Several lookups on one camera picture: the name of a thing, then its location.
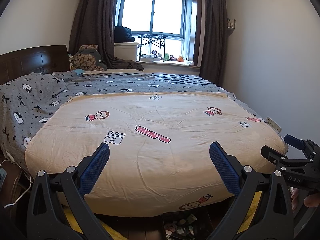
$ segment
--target black metal table frame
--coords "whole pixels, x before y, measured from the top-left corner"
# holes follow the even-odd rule
[[[139,54],[139,61],[141,61],[141,50],[142,46],[148,45],[148,44],[154,44],[159,48],[159,54],[161,54],[161,47],[163,47],[163,62],[164,62],[164,56],[165,56],[165,39],[168,36],[165,35],[154,35],[154,34],[139,34],[138,38],[141,38],[140,41],[140,54]]]

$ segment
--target brown curtain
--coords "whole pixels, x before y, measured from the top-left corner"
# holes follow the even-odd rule
[[[108,69],[143,70],[138,62],[114,58],[115,14],[116,0],[80,0],[72,25],[69,53],[76,54],[81,45],[97,44]]]
[[[217,86],[223,82],[227,51],[226,0],[206,0],[205,39],[200,76]]]

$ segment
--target yellow sheet with monkey print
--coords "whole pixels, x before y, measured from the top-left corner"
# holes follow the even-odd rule
[[[274,166],[261,147],[286,151],[264,120],[224,93],[133,92],[71,98],[29,143],[26,163],[33,176],[62,172],[105,142],[110,158],[85,196],[92,211],[152,217],[231,196],[209,157],[214,141],[265,173]]]

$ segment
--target hand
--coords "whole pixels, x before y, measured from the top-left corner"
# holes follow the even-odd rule
[[[298,196],[299,196],[299,190],[297,188],[294,189],[291,198],[291,206],[292,210],[294,211],[298,206]],[[304,199],[304,205],[306,207],[317,207],[320,204],[320,193],[316,193],[310,196],[307,196]]]

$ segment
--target orange plush toy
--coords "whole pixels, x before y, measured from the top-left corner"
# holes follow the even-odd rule
[[[182,57],[182,56],[179,56],[177,61],[179,61],[179,62],[184,62],[183,57]]]

